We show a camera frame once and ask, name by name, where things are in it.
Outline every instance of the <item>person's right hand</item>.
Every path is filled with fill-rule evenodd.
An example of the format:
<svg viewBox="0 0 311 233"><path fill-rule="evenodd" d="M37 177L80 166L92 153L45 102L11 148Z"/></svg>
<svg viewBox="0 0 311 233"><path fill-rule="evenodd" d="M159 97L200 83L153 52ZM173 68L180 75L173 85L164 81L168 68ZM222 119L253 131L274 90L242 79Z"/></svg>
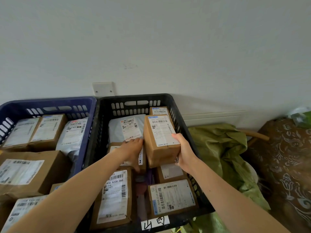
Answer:
<svg viewBox="0 0 311 233"><path fill-rule="evenodd" d="M178 163L175 163L182 170L193 175L193 169L195 168L195 162L198 160L194 152L192 151L189 142L183 137L181 133L172 134L172 137L180 142L181 151L178 156Z"/></svg>

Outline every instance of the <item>person's left hand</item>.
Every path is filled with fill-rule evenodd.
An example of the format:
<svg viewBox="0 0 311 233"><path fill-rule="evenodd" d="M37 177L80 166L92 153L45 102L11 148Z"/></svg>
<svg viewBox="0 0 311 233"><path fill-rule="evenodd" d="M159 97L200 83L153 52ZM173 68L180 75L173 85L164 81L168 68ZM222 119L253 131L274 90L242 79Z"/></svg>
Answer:
<svg viewBox="0 0 311 233"><path fill-rule="evenodd" d="M122 153L125 154L124 161L127 161L131 164L131 166L136 170L136 172L140 171L138 165L138 155L142 150L142 144L144 140L141 138L131 139L128 142L123 141L122 145L119 149L122 150Z"/></svg>

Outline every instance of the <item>hand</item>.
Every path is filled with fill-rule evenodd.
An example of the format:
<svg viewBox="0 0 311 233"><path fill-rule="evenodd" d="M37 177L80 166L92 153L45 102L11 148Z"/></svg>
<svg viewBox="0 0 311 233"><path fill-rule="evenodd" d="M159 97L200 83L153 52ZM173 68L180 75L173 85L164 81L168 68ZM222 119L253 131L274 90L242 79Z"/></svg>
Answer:
<svg viewBox="0 0 311 233"><path fill-rule="evenodd" d="M178 156L179 161L175 164L181 167L185 172L193 175L193 169L195 168L195 162L198 160L198 157L196 157L189 142L183 137L183 135L181 135L181 133L172 134L172 137L178 140L181 145L181 151Z"/></svg>
<svg viewBox="0 0 311 233"><path fill-rule="evenodd" d="M127 161L135 169L136 172L140 172L138 165L138 156L142 150L142 144L144 140L140 138L131 139L128 142L123 141L119 150L124 154L124 161Z"/></svg>

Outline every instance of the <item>forearm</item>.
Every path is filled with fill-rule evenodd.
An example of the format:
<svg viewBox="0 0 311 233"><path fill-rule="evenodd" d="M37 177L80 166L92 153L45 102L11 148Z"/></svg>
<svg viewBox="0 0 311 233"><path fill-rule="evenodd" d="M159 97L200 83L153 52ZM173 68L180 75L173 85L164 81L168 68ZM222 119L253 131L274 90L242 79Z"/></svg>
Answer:
<svg viewBox="0 0 311 233"><path fill-rule="evenodd" d="M203 161L196 158L193 167L193 177L230 232L289 232Z"/></svg>
<svg viewBox="0 0 311 233"><path fill-rule="evenodd" d="M14 224L13 232L74 232L108 178L124 161L115 149L66 181Z"/></svg>

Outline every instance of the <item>plastic crate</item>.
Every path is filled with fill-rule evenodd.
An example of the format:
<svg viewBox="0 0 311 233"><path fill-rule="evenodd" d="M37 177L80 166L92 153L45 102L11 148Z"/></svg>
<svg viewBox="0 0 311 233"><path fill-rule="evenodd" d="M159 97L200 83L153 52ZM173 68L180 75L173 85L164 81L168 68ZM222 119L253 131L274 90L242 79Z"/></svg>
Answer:
<svg viewBox="0 0 311 233"><path fill-rule="evenodd" d="M149 114L149 108L152 106L167 106L176 133L181 133L189 141L189 144L196 154L200 157L199 152L191 138L187 126L175 104L173 97L170 94L151 94L151 95L132 95L132 96L114 96L104 97L97 100L96 112L94 116L93 130L90 137L89 147L86 153L84 168L101 159L107 153L108 143L108 123L111 119L125 117L135 114ZM169 215L170 224L160 227L144 230L143 232L158 232L174 227L185 225L195 216L214 212L214 208L201 191L195 179L189 176L192 185L195 189L196 197L200 208L193 211L183 212L180 214ZM86 232L89 229L92 209L86 214L85 218L80 223L78 231ZM113 227L96 232L141 232L142 226L140 221L124 224L118 227Z"/></svg>
<svg viewBox="0 0 311 233"><path fill-rule="evenodd" d="M95 97L72 97L9 101L0 105L0 145L20 119L42 115L66 114L68 120L89 117L82 138L79 157L73 175L83 168L93 117L96 107Z"/></svg>

